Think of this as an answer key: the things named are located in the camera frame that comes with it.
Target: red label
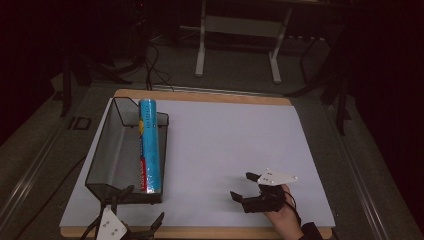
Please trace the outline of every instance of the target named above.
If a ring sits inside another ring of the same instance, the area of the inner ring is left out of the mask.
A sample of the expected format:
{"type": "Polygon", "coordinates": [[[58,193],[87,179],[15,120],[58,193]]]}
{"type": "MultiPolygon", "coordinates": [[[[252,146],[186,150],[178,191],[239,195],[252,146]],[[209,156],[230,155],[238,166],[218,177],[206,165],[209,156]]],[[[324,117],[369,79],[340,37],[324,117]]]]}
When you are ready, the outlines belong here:
{"type": "Polygon", "coordinates": [[[146,159],[144,157],[140,158],[140,188],[142,192],[147,191],[147,174],[146,174],[146,159]]]}

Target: black mesh basket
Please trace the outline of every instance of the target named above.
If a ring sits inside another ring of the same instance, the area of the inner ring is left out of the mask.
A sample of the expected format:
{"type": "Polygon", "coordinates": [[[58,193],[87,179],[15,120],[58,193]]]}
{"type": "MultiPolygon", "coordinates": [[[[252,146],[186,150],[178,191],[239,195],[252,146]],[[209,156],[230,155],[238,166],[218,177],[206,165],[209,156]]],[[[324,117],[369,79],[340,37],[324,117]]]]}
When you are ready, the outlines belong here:
{"type": "Polygon", "coordinates": [[[157,113],[157,121],[162,188],[160,193],[143,193],[138,105],[130,98],[112,100],[85,181],[86,187],[99,201],[111,199],[121,190],[133,185],[134,191],[120,203],[162,202],[168,114],[157,113]]]}

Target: hand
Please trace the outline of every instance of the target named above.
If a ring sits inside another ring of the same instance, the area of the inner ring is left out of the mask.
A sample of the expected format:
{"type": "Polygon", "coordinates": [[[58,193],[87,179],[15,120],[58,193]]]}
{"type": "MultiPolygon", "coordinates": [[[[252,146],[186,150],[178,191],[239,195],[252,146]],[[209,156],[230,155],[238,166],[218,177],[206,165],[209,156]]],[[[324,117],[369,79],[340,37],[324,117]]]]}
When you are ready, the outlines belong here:
{"type": "MultiPolygon", "coordinates": [[[[290,193],[290,189],[287,185],[283,184],[281,187],[285,192],[290,193]]],[[[294,205],[292,197],[287,193],[286,201],[292,206],[294,205]]],[[[269,221],[271,221],[275,231],[284,240],[298,240],[303,236],[296,214],[288,206],[284,205],[278,212],[265,212],[264,214],[269,221]]]]}

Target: white board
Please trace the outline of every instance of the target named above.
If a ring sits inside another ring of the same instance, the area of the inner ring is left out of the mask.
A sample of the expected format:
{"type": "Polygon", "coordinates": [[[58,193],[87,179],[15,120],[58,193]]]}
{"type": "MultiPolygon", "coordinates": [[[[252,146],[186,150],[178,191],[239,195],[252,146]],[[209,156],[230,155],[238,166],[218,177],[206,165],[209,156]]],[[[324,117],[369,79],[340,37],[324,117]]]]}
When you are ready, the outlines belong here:
{"type": "MultiPolygon", "coordinates": [[[[299,178],[289,187],[303,223],[335,226],[294,107],[158,100],[157,110],[169,114],[163,203],[119,205],[125,223],[150,226],[165,212],[163,226],[271,226],[262,213],[244,213],[230,196],[258,196],[245,173],[270,168],[299,178]]],[[[104,117],[60,227],[86,227],[99,213],[84,182],[103,123],[104,117]]]]}

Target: white tag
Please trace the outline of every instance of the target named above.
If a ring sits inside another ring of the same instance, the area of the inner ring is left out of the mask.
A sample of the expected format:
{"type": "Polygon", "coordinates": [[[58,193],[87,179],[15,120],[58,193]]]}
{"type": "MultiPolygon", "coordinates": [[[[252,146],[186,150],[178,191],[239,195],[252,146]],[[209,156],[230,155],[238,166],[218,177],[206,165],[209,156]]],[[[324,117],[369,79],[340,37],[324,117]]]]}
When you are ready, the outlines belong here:
{"type": "Polygon", "coordinates": [[[267,168],[266,172],[259,177],[257,183],[268,186],[276,186],[296,181],[298,181],[296,176],[279,173],[267,168]]]}
{"type": "Polygon", "coordinates": [[[99,233],[97,239],[99,240],[120,240],[127,228],[119,220],[119,218],[109,209],[103,210],[102,221],[99,226],[99,233]]]}

